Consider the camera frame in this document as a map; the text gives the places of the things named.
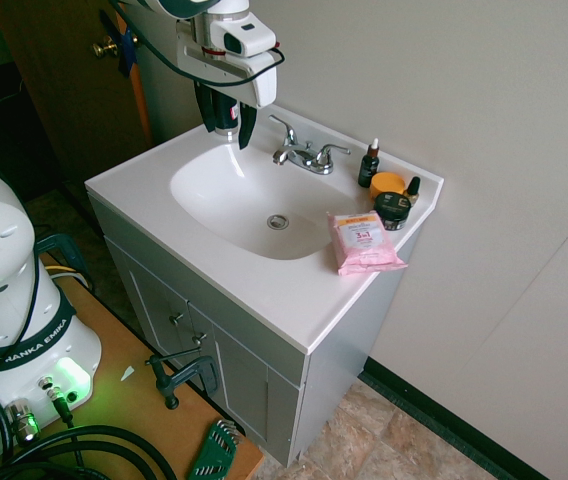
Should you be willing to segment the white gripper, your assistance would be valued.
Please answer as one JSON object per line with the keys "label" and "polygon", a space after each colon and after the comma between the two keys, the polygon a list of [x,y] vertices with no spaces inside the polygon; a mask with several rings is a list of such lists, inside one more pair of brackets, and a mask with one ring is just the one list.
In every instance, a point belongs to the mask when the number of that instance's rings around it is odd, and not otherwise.
{"label": "white gripper", "polygon": [[[270,52],[248,58],[231,53],[224,56],[207,54],[192,39],[191,28],[184,22],[176,24],[176,33],[178,68],[209,82],[228,84],[245,80],[275,63],[275,56]],[[276,99],[276,68],[269,69],[242,85],[213,86],[212,89],[240,102],[238,145],[240,150],[246,148],[256,124],[257,109],[272,104]],[[216,115],[212,90],[198,81],[194,81],[194,90],[203,124],[208,132],[214,132]]]}

